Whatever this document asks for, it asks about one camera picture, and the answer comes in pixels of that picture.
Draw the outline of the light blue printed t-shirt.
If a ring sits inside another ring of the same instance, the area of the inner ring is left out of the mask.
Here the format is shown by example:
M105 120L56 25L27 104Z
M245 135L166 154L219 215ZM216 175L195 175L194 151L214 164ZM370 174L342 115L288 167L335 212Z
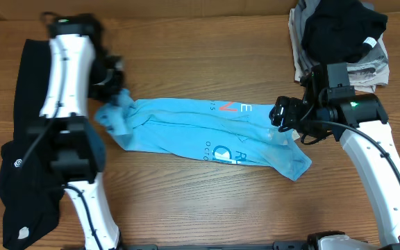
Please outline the light blue printed t-shirt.
M272 104L198 99L137 99L122 90L95 119L126 151L169 153L231 165L273 167L295 181L312 161L295 131L279 132Z

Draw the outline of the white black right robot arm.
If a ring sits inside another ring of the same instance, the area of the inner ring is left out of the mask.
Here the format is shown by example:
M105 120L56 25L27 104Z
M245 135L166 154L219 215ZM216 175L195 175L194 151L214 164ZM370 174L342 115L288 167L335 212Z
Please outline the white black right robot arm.
M344 62L318 65L300 81L302 99L279 96L269 114L280 132L314 143L332 135L355 165L374 211L380 249L400 249L400 157L375 94L357 95Z

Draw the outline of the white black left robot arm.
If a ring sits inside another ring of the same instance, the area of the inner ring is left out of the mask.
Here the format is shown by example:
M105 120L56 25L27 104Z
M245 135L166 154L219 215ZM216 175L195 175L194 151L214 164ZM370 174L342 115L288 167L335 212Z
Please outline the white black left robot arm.
M46 23L51 50L49 84L39 119L27 129L57 190L72 200L85 249L124 248L103 186L106 147L88 119L88 99L115 103L123 88L122 58L102 45L103 26L91 13L53 15Z

